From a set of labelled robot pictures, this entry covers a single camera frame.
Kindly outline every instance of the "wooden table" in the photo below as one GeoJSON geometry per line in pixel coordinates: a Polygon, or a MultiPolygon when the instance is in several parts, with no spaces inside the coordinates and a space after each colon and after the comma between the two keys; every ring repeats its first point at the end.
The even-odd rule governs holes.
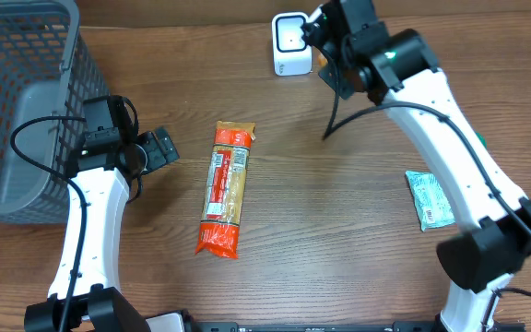
{"type": "MultiPolygon", "coordinates": [[[[387,24],[425,35],[490,153],[531,196],[531,13],[387,24]]],[[[431,320],[443,308],[449,281],[435,245],[456,229],[419,231],[404,177],[427,170],[418,152],[383,114],[322,142],[332,91],[315,73],[273,74],[269,25],[82,33],[141,128],[166,125],[182,156],[146,177],[124,214],[121,282],[140,313],[366,324],[431,320]],[[217,120],[257,122],[237,261],[194,255],[217,120]]],[[[369,105],[341,102],[339,117],[369,105]]],[[[64,233],[0,224],[0,331],[21,330],[25,307],[45,300],[64,233]]],[[[531,290],[531,258],[513,285],[531,290]]],[[[531,299],[505,296],[496,318],[531,330],[531,299]]]]}

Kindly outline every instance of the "orange packaging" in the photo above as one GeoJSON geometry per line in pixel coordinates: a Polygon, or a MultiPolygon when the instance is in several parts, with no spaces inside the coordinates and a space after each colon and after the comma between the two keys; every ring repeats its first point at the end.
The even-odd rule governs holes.
{"type": "Polygon", "coordinates": [[[217,122],[195,252],[237,259],[247,160],[255,124],[217,122]]]}

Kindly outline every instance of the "wooden surface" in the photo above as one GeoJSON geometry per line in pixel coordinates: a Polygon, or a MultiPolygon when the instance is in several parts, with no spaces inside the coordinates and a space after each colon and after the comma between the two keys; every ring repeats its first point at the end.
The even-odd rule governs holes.
{"type": "MultiPolygon", "coordinates": [[[[426,36],[490,153],[531,196],[531,13],[387,24],[426,36]]],[[[146,177],[124,214],[121,282],[142,314],[364,324],[431,320],[443,308],[435,245],[456,229],[419,231],[404,177],[427,170],[419,154],[382,114],[322,142],[332,91],[315,73],[274,76],[267,24],[83,35],[142,129],[166,125],[182,156],[146,177]],[[257,122],[237,261],[194,255],[217,120],[257,122]]],[[[342,102],[340,117],[369,105],[342,102]]],[[[21,330],[25,307],[45,300],[64,231],[0,224],[0,331],[21,330]]],[[[513,285],[531,290],[531,258],[513,285]]],[[[531,330],[531,300],[505,296],[496,317],[531,330]]]]}
{"type": "MultiPolygon", "coordinates": [[[[278,14],[311,14],[325,0],[77,0],[81,24],[176,27],[271,22],[278,14]]],[[[531,11],[531,0],[375,0],[381,17],[531,11]]]]}

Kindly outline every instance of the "gray plastic basket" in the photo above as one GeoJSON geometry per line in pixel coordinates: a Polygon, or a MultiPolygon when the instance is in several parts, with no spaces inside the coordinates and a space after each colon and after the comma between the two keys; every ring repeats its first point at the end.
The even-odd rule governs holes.
{"type": "MultiPolygon", "coordinates": [[[[82,116],[83,100],[107,94],[79,34],[73,1],[0,0],[0,221],[66,222],[66,184],[20,159],[9,137],[30,119],[82,116]]],[[[29,157],[64,172],[83,129],[73,121],[35,124],[17,143],[29,157]]]]}

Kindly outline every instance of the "blue plastic packet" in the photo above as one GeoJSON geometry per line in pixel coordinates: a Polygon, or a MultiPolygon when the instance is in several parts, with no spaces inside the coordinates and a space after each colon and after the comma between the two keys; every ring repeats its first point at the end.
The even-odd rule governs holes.
{"type": "Polygon", "coordinates": [[[405,176],[415,200],[421,231],[455,223],[450,203],[433,174],[406,171],[405,176]]]}

